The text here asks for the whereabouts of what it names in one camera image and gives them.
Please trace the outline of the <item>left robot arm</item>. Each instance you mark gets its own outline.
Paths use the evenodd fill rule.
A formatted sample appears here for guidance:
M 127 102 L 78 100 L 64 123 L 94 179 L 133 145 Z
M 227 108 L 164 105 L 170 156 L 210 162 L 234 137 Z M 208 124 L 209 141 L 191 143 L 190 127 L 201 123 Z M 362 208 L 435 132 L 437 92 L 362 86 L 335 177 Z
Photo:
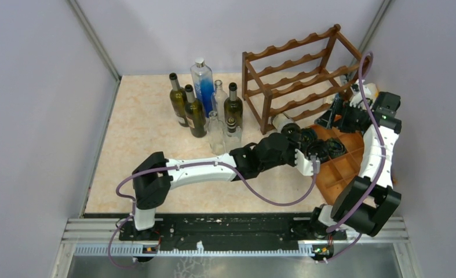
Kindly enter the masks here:
M 146 158 L 133 172 L 135 211 L 133 232 L 143 240 L 156 231 L 156 208 L 171 190 L 209 181 L 238 181 L 256 178 L 274 167 L 289 165 L 302 175 L 313 174 L 313 162 L 302 144 L 281 133 L 272 133 L 258 143 L 249 143 L 228 153 L 203 159 L 168 159 L 163 152 Z

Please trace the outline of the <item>clear whisky bottle black label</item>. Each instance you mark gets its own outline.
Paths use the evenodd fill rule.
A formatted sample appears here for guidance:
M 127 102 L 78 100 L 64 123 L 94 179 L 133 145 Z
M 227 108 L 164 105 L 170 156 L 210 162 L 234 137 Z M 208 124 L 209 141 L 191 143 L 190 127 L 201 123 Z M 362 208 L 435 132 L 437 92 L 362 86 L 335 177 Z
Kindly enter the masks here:
M 224 144 L 226 152 L 241 147 L 242 129 L 235 118 L 229 117 L 226 120 L 224 131 Z

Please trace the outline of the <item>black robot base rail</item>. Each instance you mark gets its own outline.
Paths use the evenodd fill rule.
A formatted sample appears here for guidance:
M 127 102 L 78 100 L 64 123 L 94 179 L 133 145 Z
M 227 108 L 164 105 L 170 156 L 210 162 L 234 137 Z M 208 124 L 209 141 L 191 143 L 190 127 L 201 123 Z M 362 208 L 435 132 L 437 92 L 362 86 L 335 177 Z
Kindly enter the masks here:
M 133 221 L 116 223 L 119 240 L 152 241 L 161 251 L 292 251 L 301 240 L 322 240 L 325 228 L 306 213 L 158 214 L 152 228 L 139 231 Z

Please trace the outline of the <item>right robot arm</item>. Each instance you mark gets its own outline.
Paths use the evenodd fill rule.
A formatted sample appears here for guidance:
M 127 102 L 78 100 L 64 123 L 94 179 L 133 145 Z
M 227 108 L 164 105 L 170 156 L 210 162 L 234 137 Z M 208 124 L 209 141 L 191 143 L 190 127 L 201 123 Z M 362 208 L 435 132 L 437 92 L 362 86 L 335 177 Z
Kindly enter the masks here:
M 315 124 L 342 133 L 361 132 L 363 157 L 359 174 L 354 176 L 332 206 L 324 206 L 320 215 L 308 223 L 311 236 L 324 238 L 338 228 L 351 228 L 375 236 L 387 223 L 401 202 L 401 194 L 393 189 L 393 148 L 402 130 L 396 118 L 400 96 L 379 92 L 372 105 L 362 101 L 353 106 L 337 97 Z

